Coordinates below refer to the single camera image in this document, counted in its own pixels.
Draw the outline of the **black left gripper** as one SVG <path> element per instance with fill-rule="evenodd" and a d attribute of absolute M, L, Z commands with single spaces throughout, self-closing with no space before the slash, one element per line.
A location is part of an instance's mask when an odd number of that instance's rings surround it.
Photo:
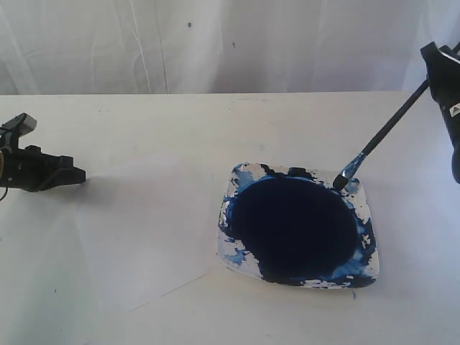
<path fill-rule="evenodd" d="M 1 187 L 27 192 L 49 190 L 86 181 L 86 172 L 69 156 L 52 156 L 39 148 L 1 149 Z"/>

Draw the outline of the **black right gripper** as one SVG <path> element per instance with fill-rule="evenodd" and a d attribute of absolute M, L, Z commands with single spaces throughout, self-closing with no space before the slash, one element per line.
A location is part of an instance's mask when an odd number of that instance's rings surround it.
<path fill-rule="evenodd" d="M 459 183 L 459 55 L 448 46 L 434 42 L 421 50 L 432 99 L 438 104 L 454 152 L 451 170 Z"/>

